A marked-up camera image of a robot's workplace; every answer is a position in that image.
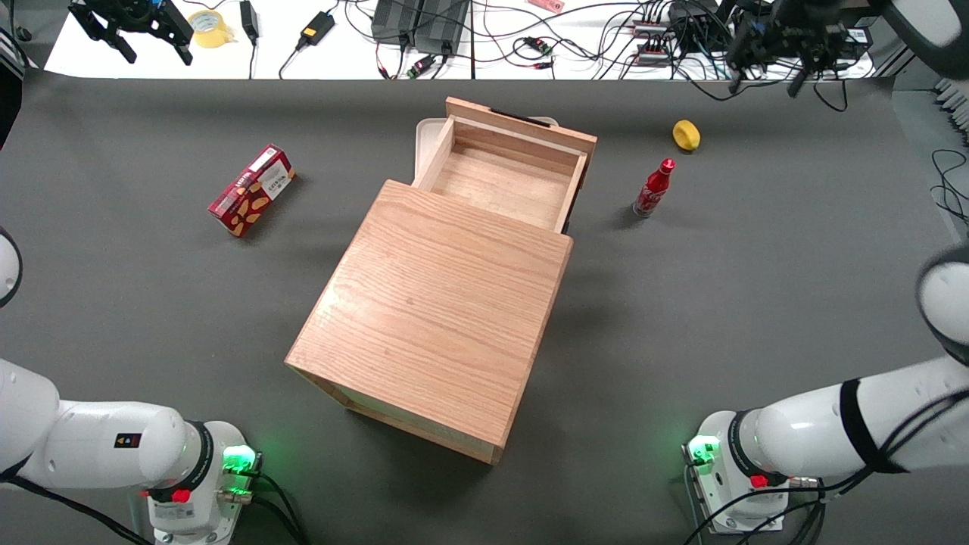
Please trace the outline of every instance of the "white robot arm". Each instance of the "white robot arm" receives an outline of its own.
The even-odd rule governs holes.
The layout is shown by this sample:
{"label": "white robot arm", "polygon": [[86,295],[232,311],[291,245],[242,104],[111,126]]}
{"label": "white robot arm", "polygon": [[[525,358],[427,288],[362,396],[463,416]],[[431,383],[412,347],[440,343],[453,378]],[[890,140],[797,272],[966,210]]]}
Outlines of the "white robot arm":
{"label": "white robot arm", "polygon": [[[910,415],[969,389],[969,245],[925,267],[917,299],[945,356],[703,421],[684,452],[697,464],[707,514],[726,507],[713,518],[714,531],[751,531],[781,513],[781,491],[795,476],[969,464],[969,403],[947,410],[890,456],[881,449]],[[778,494],[736,501],[772,489]],[[765,529],[782,529],[782,520]]]}
{"label": "white robot arm", "polygon": [[[22,272],[0,228],[0,307]],[[254,471],[258,462],[231,424],[189,422],[136,401],[63,401],[49,380],[0,359],[0,486],[137,487],[157,540],[226,544],[250,498],[250,477],[234,471]]]}

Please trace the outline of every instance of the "red snack box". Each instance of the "red snack box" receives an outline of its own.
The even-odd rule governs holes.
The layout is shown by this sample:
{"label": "red snack box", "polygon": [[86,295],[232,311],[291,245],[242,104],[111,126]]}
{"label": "red snack box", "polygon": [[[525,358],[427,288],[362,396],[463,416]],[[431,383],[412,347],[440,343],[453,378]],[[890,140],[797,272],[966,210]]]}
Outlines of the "red snack box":
{"label": "red snack box", "polygon": [[562,8],[565,8],[565,2],[562,0],[528,0],[528,3],[554,14],[561,14]]}
{"label": "red snack box", "polygon": [[286,189],[296,173],[286,153],[273,144],[208,207],[230,233],[242,237]]}

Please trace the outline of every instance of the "wooden box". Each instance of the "wooden box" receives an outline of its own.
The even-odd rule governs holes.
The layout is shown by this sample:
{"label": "wooden box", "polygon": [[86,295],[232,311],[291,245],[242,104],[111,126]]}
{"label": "wooden box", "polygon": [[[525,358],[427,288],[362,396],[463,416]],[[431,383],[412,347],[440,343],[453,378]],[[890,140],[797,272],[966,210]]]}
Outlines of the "wooden box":
{"label": "wooden box", "polygon": [[347,408],[496,464],[595,138],[455,99],[448,112],[414,184],[385,183],[286,363]]}
{"label": "wooden box", "polygon": [[595,137],[454,98],[446,106],[414,186],[564,233]]}

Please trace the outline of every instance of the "white tray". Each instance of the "white tray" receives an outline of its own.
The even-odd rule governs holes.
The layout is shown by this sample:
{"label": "white tray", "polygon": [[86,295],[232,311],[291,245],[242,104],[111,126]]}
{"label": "white tray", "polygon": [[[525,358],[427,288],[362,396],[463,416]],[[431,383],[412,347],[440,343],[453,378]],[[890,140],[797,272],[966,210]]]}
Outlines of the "white tray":
{"label": "white tray", "polygon": [[[552,119],[551,117],[532,117],[536,121],[542,121],[548,123],[553,127],[558,126],[558,121]],[[441,134],[441,129],[444,128],[444,122],[447,121],[445,117],[430,117],[418,123],[417,137],[414,139],[414,176],[418,175],[421,171],[421,165],[427,156],[431,154],[434,149],[434,144],[437,142],[437,137]]]}

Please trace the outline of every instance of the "gray tabletop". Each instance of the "gray tabletop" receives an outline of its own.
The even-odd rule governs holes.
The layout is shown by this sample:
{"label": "gray tabletop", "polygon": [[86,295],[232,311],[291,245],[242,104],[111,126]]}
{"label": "gray tabletop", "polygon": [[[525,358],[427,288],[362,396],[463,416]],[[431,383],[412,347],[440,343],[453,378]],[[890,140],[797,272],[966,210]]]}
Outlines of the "gray tabletop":
{"label": "gray tabletop", "polygon": [[[600,137],[494,468],[349,413],[283,365],[382,182],[413,178],[415,125],[448,94]],[[705,415],[941,353],[914,282],[951,239],[890,90],[857,82],[849,95],[839,114],[779,85],[718,104],[667,82],[32,74],[0,154],[0,223],[26,260],[0,353],[65,399],[236,424],[316,543],[676,545],[692,526],[678,447]],[[696,154],[672,145],[680,118],[703,132]],[[205,209],[269,142],[299,180],[234,240]],[[667,156],[679,163],[670,193],[632,219]],[[964,541],[967,485],[965,469],[876,476],[831,506],[821,543]],[[126,494],[71,496],[130,521]],[[10,492],[0,527],[4,544],[117,542]],[[255,507],[236,536],[288,539]]]}

